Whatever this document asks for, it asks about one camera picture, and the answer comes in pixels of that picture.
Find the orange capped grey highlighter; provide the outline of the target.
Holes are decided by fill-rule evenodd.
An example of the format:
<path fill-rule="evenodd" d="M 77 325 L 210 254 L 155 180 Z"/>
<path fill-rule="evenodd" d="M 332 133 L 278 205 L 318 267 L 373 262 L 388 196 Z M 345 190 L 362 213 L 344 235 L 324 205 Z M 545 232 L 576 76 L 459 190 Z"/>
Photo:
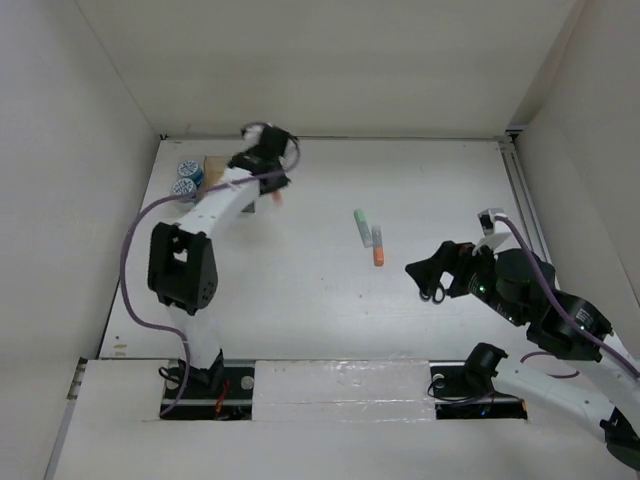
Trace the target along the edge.
<path fill-rule="evenodd" d="M 382 267 L 385 262 L 385 257 L 381 227 L 379 225 L 373 225 L 371 227 L 371 235 L 374 265 L 376 267 Z"/>

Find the green capped highlighter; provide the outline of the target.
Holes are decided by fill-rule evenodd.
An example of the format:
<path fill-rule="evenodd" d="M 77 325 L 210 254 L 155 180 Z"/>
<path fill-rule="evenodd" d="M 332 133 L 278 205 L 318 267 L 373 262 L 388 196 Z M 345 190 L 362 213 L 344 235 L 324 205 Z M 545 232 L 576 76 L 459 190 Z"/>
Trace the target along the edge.
<path fill-rule="evenodd" d="M 355 209 L 353 214 L 363 246 L 370 248 L 373 245 L 373 238 L 366 216 L 361 209 Z"/>

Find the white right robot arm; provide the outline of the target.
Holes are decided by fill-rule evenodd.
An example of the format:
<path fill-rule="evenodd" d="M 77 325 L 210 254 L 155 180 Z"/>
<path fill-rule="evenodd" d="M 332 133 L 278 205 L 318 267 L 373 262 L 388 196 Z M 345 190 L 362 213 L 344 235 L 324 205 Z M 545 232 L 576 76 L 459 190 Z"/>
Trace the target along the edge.
<path fill-rule="evenodd" d="M 455 376 L 459 392 L 447 403 L 473 404 L 499 393 L 543 405 L 580 425 L 623 465 L 639 468 L 639 365 L 593 304 L 555 288 L 551 264 L 526 248 L 497 253 L 488 245 L 445 241 L 405 271 L 423 300 L 475 297 L 595 388 L 574 387 L 479 343 Z"/>

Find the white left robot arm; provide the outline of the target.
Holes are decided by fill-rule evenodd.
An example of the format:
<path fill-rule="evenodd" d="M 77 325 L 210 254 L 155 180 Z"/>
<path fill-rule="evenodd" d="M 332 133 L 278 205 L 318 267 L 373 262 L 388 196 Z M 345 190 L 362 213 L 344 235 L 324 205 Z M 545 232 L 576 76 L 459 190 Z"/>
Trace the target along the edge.
<path fill-rule="evenodd" d="M 173 224 L 159 223 L 151 234 L 147 284 L 167 308 L 171 326 L 186 337 L 189 352 L 180 361 L 180 379 L 201 396 L 223 384 L 224 357 L 207 312 L 218 288 L 214 243 L 259 197 L 286 187 L 283 162 L 300 159 L 297 137 L 271 124 L 243 131 L 244 150 L 233 155 L 211 190 Z"/>

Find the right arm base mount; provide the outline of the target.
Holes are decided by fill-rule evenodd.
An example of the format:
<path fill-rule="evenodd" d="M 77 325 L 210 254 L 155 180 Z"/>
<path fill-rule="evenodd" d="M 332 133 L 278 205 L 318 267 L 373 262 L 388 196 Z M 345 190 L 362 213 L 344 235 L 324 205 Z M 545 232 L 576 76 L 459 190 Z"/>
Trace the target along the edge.
<path fill-rule="evenodd" d="M 434 400 L 437 420 L 527 420 L 521 399 L 498 392 L 493 385 L 499 362 L 507 354 L 479 343 L 464 361 L 431 361 L 427 395 Z"/>

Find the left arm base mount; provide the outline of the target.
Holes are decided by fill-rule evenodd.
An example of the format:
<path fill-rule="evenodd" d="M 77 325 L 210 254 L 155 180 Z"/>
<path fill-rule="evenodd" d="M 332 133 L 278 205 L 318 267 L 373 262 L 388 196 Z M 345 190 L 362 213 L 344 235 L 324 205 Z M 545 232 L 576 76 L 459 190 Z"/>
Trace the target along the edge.
<path fill-rule="evenodd" d="M 231 363 L 224 367 L 222 384 L 214 391 L 190 380 L 186 390 L 162 420 L 245 421 L 252 419 L 255 385 L 254 363 Z"/>

